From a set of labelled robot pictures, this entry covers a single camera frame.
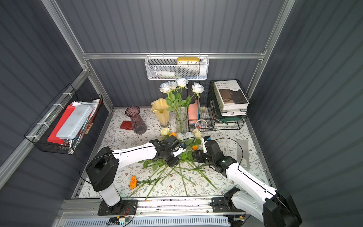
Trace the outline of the white rose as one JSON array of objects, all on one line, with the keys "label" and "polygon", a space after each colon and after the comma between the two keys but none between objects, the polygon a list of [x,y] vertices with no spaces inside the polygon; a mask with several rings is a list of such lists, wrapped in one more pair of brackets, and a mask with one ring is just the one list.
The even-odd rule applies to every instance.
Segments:
[{"label": "white rose", "polygon": [[187,89],[188,80],[186,78],[179,78],[176,81],[177,88],[175,90],[175,97],[177,100],[176,112],[179,120],[184,119],[185,110],[187,107],[187,100],[182,98],[182,92]]},{"label": "white rose", "polygon": [[[167,98],[166,98],[165,100],[166,100],[166,102],[167,102],[167,105],[168,105],[168,106],[169,106],[169,104],[170,104],[170,100],[169,100],[169,98],[168,98],[168,94],[169,94],[169,93],[170,93],[170,91],[171,91],[171,89],[170,89],[170,82],[172,82],[172,81],[168,81],[168,82],[162,83],[162,84],[160,85],[160,91],[161,91],[163,94],[167,94]],[[170,112],[173,112],[170,106],[167,108],[167,110],[168,110],[168,111],[170,111]]]},{"label": "white rose", "polygon": [[177,91],[177,83],[172,81],[170,82],[170,93],[168,94],[168,98],[170,100],[169,106],[171,107],[172,111],[177,111],[178,105],[179,105],[179,99],[177,97],[178,91]]},{"label": "white rose", "polygon": [[194,93],[192,96],[188,95],[187,100],[187,109],[189,108],[190,104],[193,104],[195,102],[196,97],[199,98],[200,93],[204,92],[204,87],[200,85],[199,83],[194,83],[192,85],[192,92]]}]

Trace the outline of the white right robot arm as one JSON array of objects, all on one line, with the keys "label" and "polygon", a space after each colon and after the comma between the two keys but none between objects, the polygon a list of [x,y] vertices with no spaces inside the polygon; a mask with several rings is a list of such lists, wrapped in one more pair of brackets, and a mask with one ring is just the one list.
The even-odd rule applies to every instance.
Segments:
[{"label": "white right robot arm", "polygon": [[234,158],[226,156],[218,143],[209,136],[202,139],[202,150],[193,154],[195,162],[206,163],[210,168],[240,185],[249,195],[234,187],[224,194],[228,210],[243,210],[266,227],[298,227],[302,218],[291,194],[277,190],[246,171]]}]

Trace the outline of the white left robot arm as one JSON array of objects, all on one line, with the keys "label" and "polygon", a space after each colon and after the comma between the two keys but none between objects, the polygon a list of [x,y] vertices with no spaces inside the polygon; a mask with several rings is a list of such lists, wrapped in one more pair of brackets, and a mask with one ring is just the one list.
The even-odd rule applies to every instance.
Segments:
[{"label": "white left robot arm", "polygon": [[94,191],[98,192],[109,207],[114,207],[122,200],[114,185],[117,171],[128,165],[152,159],[164,160],[169,167],[177,165],[178,155],[183,153],[186,145],[173,135],[166,140],[158,139],[121,150],[103,147],[97,155],[86,163],[86,173]]}]

